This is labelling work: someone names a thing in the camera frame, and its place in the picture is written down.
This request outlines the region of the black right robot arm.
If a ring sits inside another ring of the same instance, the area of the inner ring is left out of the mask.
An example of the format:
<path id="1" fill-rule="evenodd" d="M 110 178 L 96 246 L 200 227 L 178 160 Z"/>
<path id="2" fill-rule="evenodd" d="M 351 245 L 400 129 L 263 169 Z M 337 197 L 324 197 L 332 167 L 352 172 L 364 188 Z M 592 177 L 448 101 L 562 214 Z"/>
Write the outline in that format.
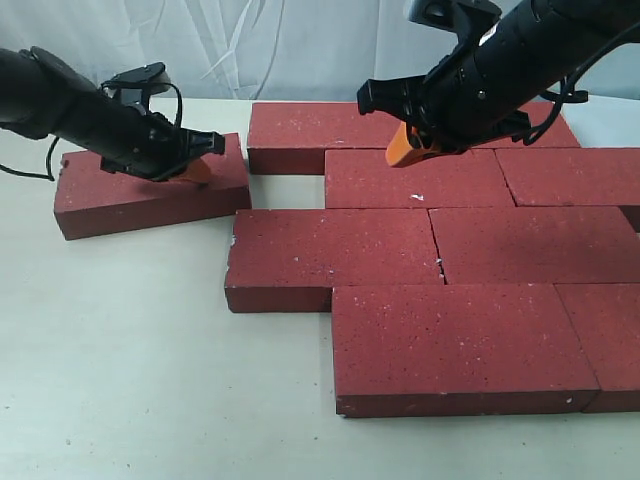
<path id="1" fill-rule="evenodd" d="M 401 124 L 386 150 L 395 168 L 509 138 L 535 143 L 564 104 L 585 103 L 578 81 L 604 56 L 639 40 L 636 1 L 409 1 L 413 23 L 452 32 L 453 51 L 423 75 L 367 80 L 360 114 Z"/>

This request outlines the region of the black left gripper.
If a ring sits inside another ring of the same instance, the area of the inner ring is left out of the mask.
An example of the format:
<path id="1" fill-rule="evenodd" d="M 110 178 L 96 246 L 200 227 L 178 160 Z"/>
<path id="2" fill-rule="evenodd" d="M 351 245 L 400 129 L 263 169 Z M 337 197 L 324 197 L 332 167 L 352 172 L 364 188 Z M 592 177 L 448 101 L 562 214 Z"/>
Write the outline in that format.
<path id="1" fill-rule="evenodd" d="M 161 114 L 134 113 L 99 142 L 100 169 L 146 181 L 207 185 L 208 154 L 224 153 L 224 136 L 171 124 Z"/>

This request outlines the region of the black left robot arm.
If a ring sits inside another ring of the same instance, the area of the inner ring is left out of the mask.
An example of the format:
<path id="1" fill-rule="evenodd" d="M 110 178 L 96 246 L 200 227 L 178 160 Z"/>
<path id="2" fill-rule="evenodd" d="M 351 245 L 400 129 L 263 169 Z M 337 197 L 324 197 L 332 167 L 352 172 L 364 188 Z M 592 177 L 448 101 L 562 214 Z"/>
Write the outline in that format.
<path id="1" fill-rule="evenodd" d="M 121 72 L 100 85 L 53 53 L 33 46 L 1 52 L 1 127 L 31 140 L 50 135 L 100 156 L 108 173 L 151 182 L 205 184 L 208 154 L 225 152 L 215 131 L 183 127 L 154 112 L 150 99 L 176 86 L 162 62 Z"/>

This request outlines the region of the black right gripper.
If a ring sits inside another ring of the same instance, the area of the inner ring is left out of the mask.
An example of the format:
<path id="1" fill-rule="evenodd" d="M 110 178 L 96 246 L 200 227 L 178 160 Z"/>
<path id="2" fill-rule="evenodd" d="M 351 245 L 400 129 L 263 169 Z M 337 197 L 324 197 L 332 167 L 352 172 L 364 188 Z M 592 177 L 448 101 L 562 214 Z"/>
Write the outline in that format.
<path id="1" fill-rule="evenodd" d="M 386 148 L 392 168 L 439 154 L 510 138 L 531 145 L 558 118 L 566 103 L 584 103 L 575 88 L 587 55 L 576 48 L 478 47 L 446 56 L 426 75 L 367 80 L 357 92 L 362 115 L 384 112 L 400 125 Z M 552 109 L 533 126 L 521 107 L 546 101 Z"/>

